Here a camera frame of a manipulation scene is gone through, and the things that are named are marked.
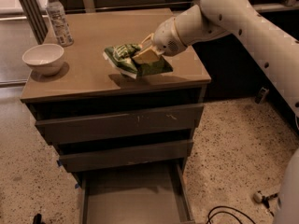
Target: drawer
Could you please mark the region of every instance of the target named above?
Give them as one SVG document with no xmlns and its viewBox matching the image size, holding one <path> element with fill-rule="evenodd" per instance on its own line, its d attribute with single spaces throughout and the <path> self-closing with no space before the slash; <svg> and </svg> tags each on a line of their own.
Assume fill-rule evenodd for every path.
<svg viewBox="0 0 299 224">
<path fill-rule="evenodd" d="M 152 161 L 186 158 L 192 140 L 180 140 L 145 146 L 123 147 L 108 150 L 61 155 L 60 162 L 69 173 L 109 167 L 139 164 Z"/>
<path fill-rule="evenodd" d="M 85 172 L 82 224 L 194 224 L 175 162 Z"/>
<path fill-rule="evenodd" d="M 48 143 L 70 144 L 143 133 L 193 129 L 203 111 L 200 104 L 176 105 L 36 122 Z"/>
</svg>

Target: water bottle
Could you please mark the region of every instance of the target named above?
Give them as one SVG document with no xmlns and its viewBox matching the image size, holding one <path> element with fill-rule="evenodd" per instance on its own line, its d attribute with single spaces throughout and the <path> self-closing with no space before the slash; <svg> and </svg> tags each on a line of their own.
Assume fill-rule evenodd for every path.
<svg viewBox="0 0 299 224">
<path fill-rule="evenodd" d="M 59 0 L 47 0 L 46 12 L 49 16 L 50 23 L 58 43 L 62 47 L 72 45 L 74 43 L 74 39 L 69 32 L 62 3 Z"/>
</svg>

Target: cabinet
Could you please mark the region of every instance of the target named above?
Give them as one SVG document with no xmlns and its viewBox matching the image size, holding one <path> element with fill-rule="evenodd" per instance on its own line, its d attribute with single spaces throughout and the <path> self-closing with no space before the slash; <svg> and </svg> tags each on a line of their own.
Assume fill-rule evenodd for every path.
<svg viewBox="0 0 299 224">
<path fill-rule="evenodd" d="M 82 223 L 115 223 L 107 214 L 126 223 L 149 217 L 152 223 L 193 223 L 181 174 L 208 73 L 192 48 L 166 58 L 174 72 L 137 80 L 102 56 L 105 47 L 141 41 L 171 15 L 168 9 L 69 15 L 75 43 L 64 48 L 64 68 L 54 77 L 33 72 L 24 87 L 21 100 L 36 128 L 83 189 Z M 45 42 L 54 41 L 49 33 Z M 132 208 L 118 216 L 128 202 Z M 174 215 L 165 216 L 155 202 L 175 206 Z M 110 209 L 103 209 L 107 203 Z"/>
</svg>

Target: white bowl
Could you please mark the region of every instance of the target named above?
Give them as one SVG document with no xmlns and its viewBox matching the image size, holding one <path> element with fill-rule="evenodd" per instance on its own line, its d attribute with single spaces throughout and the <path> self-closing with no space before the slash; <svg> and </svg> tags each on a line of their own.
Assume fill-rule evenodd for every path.
<svg viewBox="0 0 299 224">
<path fill-rule="evenodd" d="M 22 60 L 44 76 L 57 74 L 64 65 L 64 48 L 57 44 L 42 44 L 28 49 Z"/>
</svg>

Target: terrazzo floor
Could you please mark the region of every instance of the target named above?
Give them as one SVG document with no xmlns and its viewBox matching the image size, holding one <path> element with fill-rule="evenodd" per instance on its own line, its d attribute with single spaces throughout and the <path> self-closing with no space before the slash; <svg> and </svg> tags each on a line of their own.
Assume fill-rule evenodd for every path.
<svg viewBox="0 0 299 224">
<path fill-rule="evenodd" d="M 0 89 L 0 224 L 31 224 L 36 213 L 46 224 L 78 224 L 80 189 L 57 166 L 57 154 L 19 100 L 21 90 Z M 196 223 L 206 223 L 208 211 L 218 205 L 237 208 L 256 223 L 272 223 L 252 194 L 279 185 L 298 144 L 268 103 L 257 105 L 251 98 L 206 103 L 184 174 Z M 237 223 L 228 215 L 214 220 Z"/>
</svg>

